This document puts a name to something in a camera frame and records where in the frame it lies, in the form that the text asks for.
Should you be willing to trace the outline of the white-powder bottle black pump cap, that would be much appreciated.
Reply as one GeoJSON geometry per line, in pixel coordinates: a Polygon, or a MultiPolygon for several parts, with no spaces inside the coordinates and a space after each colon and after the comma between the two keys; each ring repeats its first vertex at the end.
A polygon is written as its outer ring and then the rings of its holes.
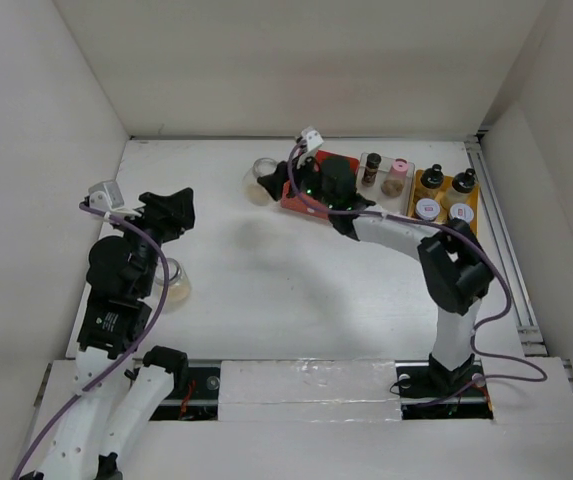
{"type": "Polygon", "coordinates": [[[442,206],[449,210],[457,203],[466,204],[476,185],[476,172],[473,168],[456,174],[441,199],[442,206]]]}

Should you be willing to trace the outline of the dark sauce jar white lid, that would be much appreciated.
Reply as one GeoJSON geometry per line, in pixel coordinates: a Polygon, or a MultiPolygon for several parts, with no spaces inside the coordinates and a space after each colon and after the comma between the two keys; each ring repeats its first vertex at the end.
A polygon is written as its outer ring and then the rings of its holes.
{"type": "Polygon", "coordinates": [[[455,203],[449,209],[448,218],[470,224],[475,218],[475,211],[465,203],[455,203]]]}

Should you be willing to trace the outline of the pink sauce jar white lid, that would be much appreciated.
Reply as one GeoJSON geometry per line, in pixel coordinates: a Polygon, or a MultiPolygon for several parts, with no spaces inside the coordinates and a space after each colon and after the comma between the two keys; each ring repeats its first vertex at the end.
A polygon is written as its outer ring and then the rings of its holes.
{"type": "Polygon", "coordinates": [[[435,221],[441,213],[440,204],[432,198],[422,198],[417,201],[413,211],[413,217],[427,222],[435,221]]]}

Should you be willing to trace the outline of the brown-spice bottle black pump cap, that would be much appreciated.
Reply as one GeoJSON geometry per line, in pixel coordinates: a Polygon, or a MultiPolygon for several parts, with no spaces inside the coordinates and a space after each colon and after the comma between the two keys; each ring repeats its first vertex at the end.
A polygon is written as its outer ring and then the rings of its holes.
{"type": "Polygon", "coordinates": [[[422,199],[434,200],[444,182],[444,174],[440,164],[433,164],[423,171],[414,188],[413,201],[422,199]]]}

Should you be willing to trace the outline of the pink cap spice bottle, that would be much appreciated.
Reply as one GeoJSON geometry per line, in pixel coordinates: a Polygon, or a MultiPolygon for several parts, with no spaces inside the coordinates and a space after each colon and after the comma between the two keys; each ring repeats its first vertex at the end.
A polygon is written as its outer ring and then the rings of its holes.
{"type": "Polygon", "coordinates": [[[389,172],[381,184],[381,191],[390,198],[399,197],[405,187],[409,163],[403,158],[392,162],[389,172]]]}

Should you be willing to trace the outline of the large glass jar metal lid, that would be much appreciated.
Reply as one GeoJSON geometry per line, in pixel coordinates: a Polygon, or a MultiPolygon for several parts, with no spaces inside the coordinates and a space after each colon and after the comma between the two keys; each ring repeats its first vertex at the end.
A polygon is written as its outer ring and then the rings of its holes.
{"type": "MultiPolygon", "coordinates": [[[[191,283],[184,266],[174,258],[167,258],[168,266],[168,285],[166,302],[181,303],[191,293],[191,283]]],[[[158,261],[155,272],[155,285],[159,293],[162,293],[164,287],[164,269],[161,261],[158,261]]]]}

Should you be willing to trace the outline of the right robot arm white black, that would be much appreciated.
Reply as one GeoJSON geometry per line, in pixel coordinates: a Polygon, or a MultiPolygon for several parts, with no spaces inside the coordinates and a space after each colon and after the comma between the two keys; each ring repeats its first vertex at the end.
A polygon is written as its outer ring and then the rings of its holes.
{"type": "Polygon", "coordinates": [[[466,222],[393,218],[359,192],[350,160],[336,155],[303,165],[260,159],[251,167],[250,185],[264,201],[297,200],[325,216],[341,235],[418,261],[437,306],[435,343],[420,379],[423,394],[451,395],[471,382],[474,325],[495,275],[466,222]]]}

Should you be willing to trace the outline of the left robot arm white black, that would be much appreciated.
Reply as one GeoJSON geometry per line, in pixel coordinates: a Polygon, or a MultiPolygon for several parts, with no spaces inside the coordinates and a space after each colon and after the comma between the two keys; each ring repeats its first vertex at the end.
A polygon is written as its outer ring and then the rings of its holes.
{"type": "Polygon", "coordinates": [[[120,479],[126,457],[160,403],[188,387],[186,353],[163,346],[130,362],[170,290],[164,244],[195,225],[194,192],[140,195],[125,206],[114,182],[90,188],[82,211],[116,229],[88,254],[90,287],[77,337],[71,398],[36,435],[15,479],[120,479]]]}

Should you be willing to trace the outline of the small black pepper grinder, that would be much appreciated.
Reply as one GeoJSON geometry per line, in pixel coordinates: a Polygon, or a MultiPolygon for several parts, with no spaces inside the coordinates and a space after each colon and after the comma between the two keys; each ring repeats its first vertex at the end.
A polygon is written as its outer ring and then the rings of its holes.
{"type": "Polygon", "coordinates": [[[372,152],[366,156],[364,172],[361,181],[365,187],[371,187],[374,185],[381,161],[382,158],[378,153],[372,152]]]}

